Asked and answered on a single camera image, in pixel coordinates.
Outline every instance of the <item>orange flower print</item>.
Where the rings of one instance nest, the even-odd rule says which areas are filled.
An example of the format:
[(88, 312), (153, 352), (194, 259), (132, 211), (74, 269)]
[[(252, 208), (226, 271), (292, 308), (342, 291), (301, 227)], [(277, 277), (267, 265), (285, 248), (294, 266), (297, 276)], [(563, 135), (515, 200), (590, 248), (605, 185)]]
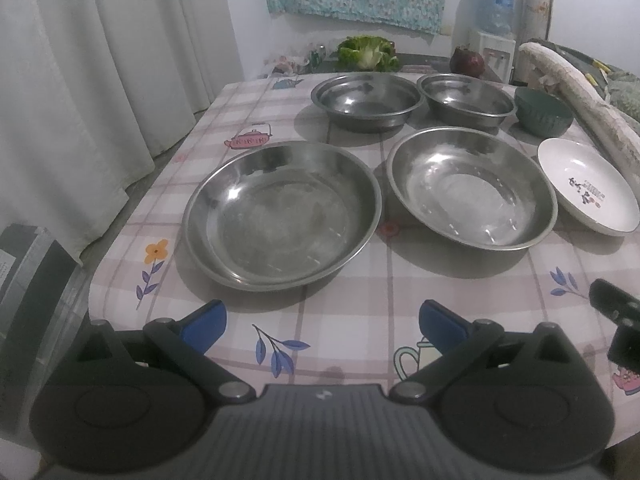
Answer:
[(145, 265), (150, 264), (154, 260), (164, 260), (168, 255), (166, 251), (166, 245), (168, 243), (169, 240), (163, 238), (157, 244), (149, 244), (146, 246)]
[(172, 162), (184, 162), (187, 160), (188, 153), (176, 153)]
[(384, 222), (378, 226), (378, 234), (386, 238), (398, 236), (400, 234), (400, 226), (392, 220)]
[(168, 256), (168, 251), (166, 250), (166, 246), (169, 243), (169, 240), (165, 240), (164, 238), (160, 240), (157, 244), (149, 244), (146, 246), (146, 257), (145, 257), (145, 265), (151, 264), (151, 268), (149, 272), (146, 270), (142, 271), (142, 281), (145, 282), (145, 285), (142, 287), (140, 285), (136, 286), (136, 297), (138, 298), (138, 305), (136, 306), (136, 310), (140, 308), (140, 304), (142, 304), (142, 299), (147, 295), (152, 293), (158, 285), (157, 283), (151, 283), (153, 275), (158, 272), (162, 268), (162, 264), (164, 264), (164, 259)]

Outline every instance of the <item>pink teapot print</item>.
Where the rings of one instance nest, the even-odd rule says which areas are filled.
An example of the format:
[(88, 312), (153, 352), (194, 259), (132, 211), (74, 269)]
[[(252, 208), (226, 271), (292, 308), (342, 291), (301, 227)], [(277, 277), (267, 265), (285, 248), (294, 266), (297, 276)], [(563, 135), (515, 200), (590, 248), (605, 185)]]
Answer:
[[(268, 132), (265, 133), (261, 129), (257, 129), (256, 126), (262, 126), (265, 130), (268, 128)], [(248, 128), (244, 128), (232, 139), (225, 140), (225, 146), (230, 147), (232, 150), (247, 150), (249, 148), (256, 148), (266, 144), (271, 138), (271, 125), (268, 123), (254, 123)]]
[(613, 374), (613, 382), (624, 391), (625, 395), (633, 395), (640, 392), (640, 375), (622, 366), (618, 367), (618, 372), (619, 374)]

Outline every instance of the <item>dark green ceramic bowl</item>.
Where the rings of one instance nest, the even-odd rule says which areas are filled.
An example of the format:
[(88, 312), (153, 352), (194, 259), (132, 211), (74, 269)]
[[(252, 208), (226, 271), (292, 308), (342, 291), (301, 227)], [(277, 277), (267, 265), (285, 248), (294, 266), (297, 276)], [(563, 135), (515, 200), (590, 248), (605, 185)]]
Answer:
[(574, 122), (574, 114), (566, 104), (541, 90), (518, 88), (515, 101), (518, 120), (536, 137), (559, 137)]

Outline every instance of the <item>flower print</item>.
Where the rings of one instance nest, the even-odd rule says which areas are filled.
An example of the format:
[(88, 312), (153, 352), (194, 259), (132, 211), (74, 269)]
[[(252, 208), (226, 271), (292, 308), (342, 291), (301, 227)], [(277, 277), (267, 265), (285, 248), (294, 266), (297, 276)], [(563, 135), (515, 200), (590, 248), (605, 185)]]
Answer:
[(168, 243), (169, 240), (165, 240), (163, 238), (157, 244), (149, 244), (146, 246), (145, 265), (150, 264), (153, 260), (164, 260), (168, 256), (168, 252), (166, 250), (166, 245)]
[(393, 221), (388, 221), (378, 226), (378, 234), (387, 238), (392, 238), (400, 234), (400, 226)]

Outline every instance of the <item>red onion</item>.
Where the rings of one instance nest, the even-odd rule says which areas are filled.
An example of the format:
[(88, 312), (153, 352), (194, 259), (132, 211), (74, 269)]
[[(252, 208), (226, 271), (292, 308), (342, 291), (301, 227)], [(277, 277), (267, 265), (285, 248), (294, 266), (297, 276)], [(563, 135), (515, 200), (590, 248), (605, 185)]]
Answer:
[(457, 47), (449, 61), (449, 68), (455, 74), (480, 77), (484, 73), (484, 59), (473, 50)]

